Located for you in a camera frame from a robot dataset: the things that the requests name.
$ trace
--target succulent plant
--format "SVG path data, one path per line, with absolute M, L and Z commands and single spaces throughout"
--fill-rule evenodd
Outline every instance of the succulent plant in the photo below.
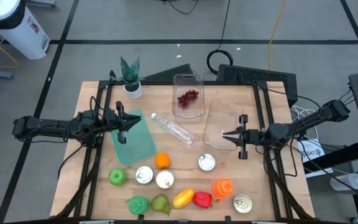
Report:
M 140 69 L 140 57 L 129 67 L 128 63 L 121 57 L 121 71 L 122 77 L 110 76 L 110 79 L 113 81 L 122 81 L 125 85 L 134 86 L 137 85 L 139 81 L 143 78 L 139 77 Z

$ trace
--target red bell pepper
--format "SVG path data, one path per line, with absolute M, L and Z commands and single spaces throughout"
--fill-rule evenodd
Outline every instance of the red bell pepper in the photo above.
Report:
M 194 194 L 193 202 L 201 208 L 209 208 L 212 203 L 212 195 L 207 192 L 197 192 Z

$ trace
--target white pot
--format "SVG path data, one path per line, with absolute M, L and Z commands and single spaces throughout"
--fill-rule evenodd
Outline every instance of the white pot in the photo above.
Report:
M 129 92 L 129 91 L 127 91 L 127 89 L 125 88 L 125 85 L 124 85 L 124 91 L 129 96 L 129 98 L 131 98 L 133 100 L 138 99 L 143 94 L 142 85 L 140 84 L 140 82 L 139 82 L 139 88 L 137 90 L 135 90 L 133 92 Z

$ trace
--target plastic water bottle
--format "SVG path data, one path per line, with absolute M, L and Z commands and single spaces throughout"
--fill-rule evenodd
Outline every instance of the plastic water bottle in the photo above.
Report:
M 336 177 L 338 180 L 344 182 L 347 185 L 350 185 L 354 189 L 358 190 L 358 174 L 346 174 Z M 329 184 L 334 190 L 342 191 L 342 190 L 350 190 L 349 187 L 346 187 L 342 183 L 338 182 L 336 179 L 331 178 L 329 180 Z
M 165 129 L 168 133 L 174 135 L 186 145 L 191 146 L 196 141 L 196 136 L 194 134 L 192 134 L 179 124 L 176 124 L 176 122 L 169 121 L 167 118 L 161 118 L 156 113 L 152 114 L 152 119 L 157 120 L 163 129 Z

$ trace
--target yellow cable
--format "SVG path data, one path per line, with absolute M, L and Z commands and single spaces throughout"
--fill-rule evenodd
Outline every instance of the yellow cable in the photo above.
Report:
M 278 16 L 276 25 L 274 26 L 273 34 L 272 34 L 272 36 L 270 38 L 270 41 L 268 42 L 267 58 L 268 58 L 268 69 L 269 70 L 272 70 L 272 59 L 271 59 L 271 56 L 270 56 L 272 54 L 272 41 L 273 41 L 273 38 L 274 38 L 274 33 L 276 33 L 277 26 L 280 23 L 281 18 L 283 17 L 284 8 L 285 8 L 285 0 L 283 0 L 283 6 L 281 7 L 280 15 Z
M 4 69 L 4 68 L 19 68 L 19 63 L 17 63 L 16 60 L 10 54 L 8 54 L 1 46 L 0 46 L 0 50 L 2 52 L 4 52 L 16 64 L 16 66 L 0 66 L 0 69 Z

